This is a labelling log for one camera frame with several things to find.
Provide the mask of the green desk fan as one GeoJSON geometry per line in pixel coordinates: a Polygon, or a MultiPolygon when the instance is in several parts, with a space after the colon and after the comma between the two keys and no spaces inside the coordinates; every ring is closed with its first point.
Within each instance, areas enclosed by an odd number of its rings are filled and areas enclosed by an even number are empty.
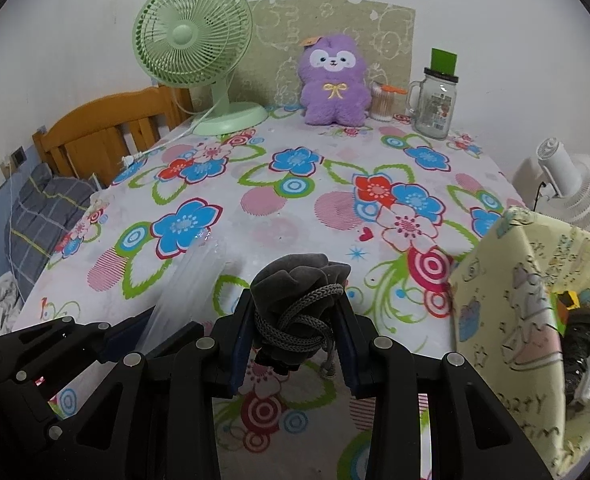
{"type": "Polygon", "coordinates": [[[172,89],[210,88],[213,104],[193,120],[197,136],[223,136],[268,118],[253,102],[232,102],[234,70],[252,40],[247,0],[146,0],[132,27],[132,49],[143,70],[172,89]]]}

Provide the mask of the dark grey drawstring pouch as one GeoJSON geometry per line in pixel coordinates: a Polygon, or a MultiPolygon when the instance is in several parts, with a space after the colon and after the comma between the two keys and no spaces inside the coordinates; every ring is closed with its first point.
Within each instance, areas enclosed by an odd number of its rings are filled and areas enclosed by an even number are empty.
{"type": "Polygon", "coordinates": [[[331,317],[345,296],[351,266],[324,254],[287,255],[253,279],[255,362],[279,375],[298,370],[322,350],[321,373],[335,374],[331,317]]]}

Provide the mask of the grey plaid pillow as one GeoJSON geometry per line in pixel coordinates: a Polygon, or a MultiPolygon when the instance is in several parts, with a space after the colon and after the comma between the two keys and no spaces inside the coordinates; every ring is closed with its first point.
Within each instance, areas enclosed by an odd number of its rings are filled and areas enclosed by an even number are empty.
{"type": "Polygon", "coordinates": [[[56,245],[82,218],[97,190],[94,181],[57,176],[41,162],[13,194],[4,252],[23,299],[30,296],[56,245]]]}

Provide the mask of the clear plastic bag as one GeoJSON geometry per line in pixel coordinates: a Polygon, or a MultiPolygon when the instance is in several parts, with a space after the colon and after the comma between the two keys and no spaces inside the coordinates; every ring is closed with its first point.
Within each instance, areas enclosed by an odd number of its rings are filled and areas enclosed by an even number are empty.
{"type": "Polygon", "coordinates": [[[225,241],[206,231],[193,238],[161,288],[136,350],[148,354],[194,322],[205,336],[218,318],[233,313],[246,283],[232,272],[233,257],[225,241]]]}

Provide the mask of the dark green rolled cloth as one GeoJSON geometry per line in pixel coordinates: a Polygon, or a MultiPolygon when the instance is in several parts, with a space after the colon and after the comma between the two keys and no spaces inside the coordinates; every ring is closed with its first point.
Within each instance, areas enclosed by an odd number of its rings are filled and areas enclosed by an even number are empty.
{"type": "Polygon", "coordinates": [[[590,308],[571,310],[562,337],[566,404],[571,404],[590,358],[590,308]]]}

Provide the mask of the toothpick holder orange lid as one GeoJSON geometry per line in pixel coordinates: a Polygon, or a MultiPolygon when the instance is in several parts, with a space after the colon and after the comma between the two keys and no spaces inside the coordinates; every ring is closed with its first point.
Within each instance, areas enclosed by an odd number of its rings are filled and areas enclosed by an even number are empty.
{"type": "Polygon", "coordinates": [[[369,115],[379,122],[390,122],[394,116],[394,105],[397,96],[406,96],[408,91],[390,84],[373,81],[371,86],[371,105],[369,115]]]}

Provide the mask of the floral tablecloth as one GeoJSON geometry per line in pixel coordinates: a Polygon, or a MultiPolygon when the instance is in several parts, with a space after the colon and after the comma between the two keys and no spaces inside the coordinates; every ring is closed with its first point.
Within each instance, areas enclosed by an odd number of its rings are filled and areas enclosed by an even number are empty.
{"type": "MultiPolygon", "coordinates": [[[[351,266],[347,296],[380,333],[441,358],[451,268],[523,200],[468,134],[429,140],[407,123],[312,127],[287,106],[134,162],[47,249],[13,328],[66,315],[117,324],[152,306],[191,237],[209,230],[227,263],[197,300],[207,328],[268,263],[315,252],[351,266]]],[[[322,378],[323,358],[279,375],[251,353],[240,393],[214,402],[222,478],[365,478],[374,400],[351,399],[339,370],[322,378]]]]}

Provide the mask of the purple plush toy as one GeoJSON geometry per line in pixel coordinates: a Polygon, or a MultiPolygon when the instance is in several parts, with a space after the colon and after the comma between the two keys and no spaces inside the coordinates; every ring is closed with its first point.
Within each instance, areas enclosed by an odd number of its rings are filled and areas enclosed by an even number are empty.
{"type": "Polygon", "coordinates": [[[307,125],[361,127],[371,104],[365,84],[367,64],[353,37],[345,34],[305,39],[298,63],[301,106],[307,125]]]}

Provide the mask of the yellow fabric storage box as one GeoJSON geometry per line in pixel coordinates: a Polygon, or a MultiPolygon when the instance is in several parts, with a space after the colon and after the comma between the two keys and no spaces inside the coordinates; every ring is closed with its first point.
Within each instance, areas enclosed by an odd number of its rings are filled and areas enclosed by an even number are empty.
{"type": "Polygon", "coordinates": [[[590,232],[520,207],[490,226],[449,278],[455,348],[515,418],[555,478],[590,453],[590,401],[568,414],[562,319],[552,299],[590,304],[590,232]]]}

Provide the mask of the white standing fan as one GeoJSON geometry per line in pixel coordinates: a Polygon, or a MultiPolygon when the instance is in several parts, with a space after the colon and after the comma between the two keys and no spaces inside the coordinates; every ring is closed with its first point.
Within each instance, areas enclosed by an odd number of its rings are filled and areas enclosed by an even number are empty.
{"type": "Polygon", "coordinates": [[[513,177],[533,211],[590,231],[590,155],[570,154],[557,138],[543,140],[513,177]]]}

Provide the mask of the glass jar green lid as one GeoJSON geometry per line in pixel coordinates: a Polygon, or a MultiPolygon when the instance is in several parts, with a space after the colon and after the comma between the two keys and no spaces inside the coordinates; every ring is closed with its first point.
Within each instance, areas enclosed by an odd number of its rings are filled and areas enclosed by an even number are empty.
{"type": "Polygon", "coordinates": [[[424,79],[409,85],[407,115],[413,129],[437,140],[450,130],[459,77],[455,75],[455,53],[432,48],[431,62],[424,68],[424,79]]]}

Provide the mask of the yellow black sponge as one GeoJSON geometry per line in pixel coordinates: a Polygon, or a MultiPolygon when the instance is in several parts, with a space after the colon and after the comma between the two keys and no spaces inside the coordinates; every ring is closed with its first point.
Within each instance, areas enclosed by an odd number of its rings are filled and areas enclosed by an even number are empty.
{"type": "Polygon", "coordinates": [[[590,307],[580,302],[579,295],[573,290],[563,290],[562,292],[552,292],[551,304],[557,317],[557,321],[566,325],[568,318],[573,313],[588,313],[590,307]]]}

